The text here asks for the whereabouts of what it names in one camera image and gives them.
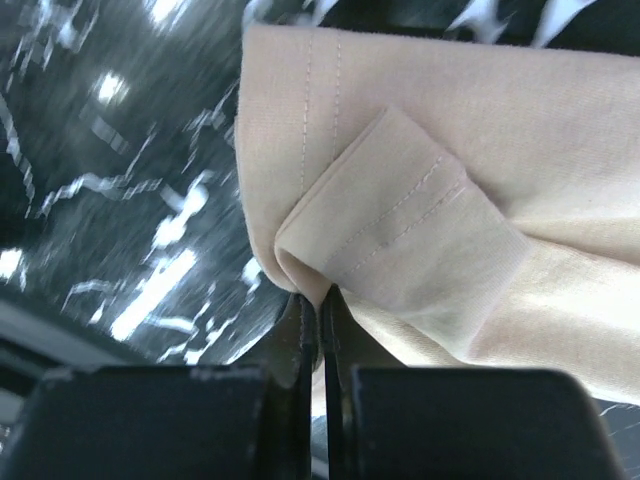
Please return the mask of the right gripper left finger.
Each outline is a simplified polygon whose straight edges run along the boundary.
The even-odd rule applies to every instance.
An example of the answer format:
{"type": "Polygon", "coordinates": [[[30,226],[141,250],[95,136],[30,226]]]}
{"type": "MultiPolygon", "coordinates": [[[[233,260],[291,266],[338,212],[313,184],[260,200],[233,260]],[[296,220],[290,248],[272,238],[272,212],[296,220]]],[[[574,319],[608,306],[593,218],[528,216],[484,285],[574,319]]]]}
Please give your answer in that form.
{"type": "Polygon", "coordinates": [[[11,427],[5,479],[308,479],[316,313],[292,295],[230,365],[59,367],[11,427]]]}

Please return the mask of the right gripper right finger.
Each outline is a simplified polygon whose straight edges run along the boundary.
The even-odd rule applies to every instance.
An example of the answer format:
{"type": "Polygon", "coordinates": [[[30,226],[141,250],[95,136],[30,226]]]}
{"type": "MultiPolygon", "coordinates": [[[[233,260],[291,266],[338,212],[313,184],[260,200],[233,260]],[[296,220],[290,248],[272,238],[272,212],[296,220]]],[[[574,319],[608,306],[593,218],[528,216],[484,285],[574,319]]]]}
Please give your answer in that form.
{"type": "Polygon", "coordinates": [[[557,370],[417,368],[353,318],[320,309],[333,479],[619,479],[594,403],[557,370]]]}

